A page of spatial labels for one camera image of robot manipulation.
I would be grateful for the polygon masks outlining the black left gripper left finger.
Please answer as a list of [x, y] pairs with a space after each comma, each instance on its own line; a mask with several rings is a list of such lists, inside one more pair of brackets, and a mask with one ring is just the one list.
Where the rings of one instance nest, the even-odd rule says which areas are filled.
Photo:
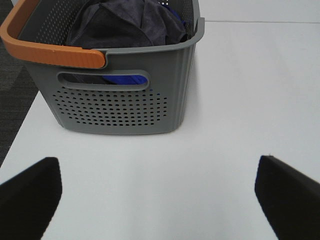
[[0, 185], [0, 238], [39, 240], [62, 196], [56, 157], [46, 157]]

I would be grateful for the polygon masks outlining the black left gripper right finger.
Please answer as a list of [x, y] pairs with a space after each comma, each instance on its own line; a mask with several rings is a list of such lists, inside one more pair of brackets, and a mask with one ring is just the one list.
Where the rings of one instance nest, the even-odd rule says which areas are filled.
[[271, 155], [260, 157], [254, 192], [279, 240], [320, 238], [320, 184]]

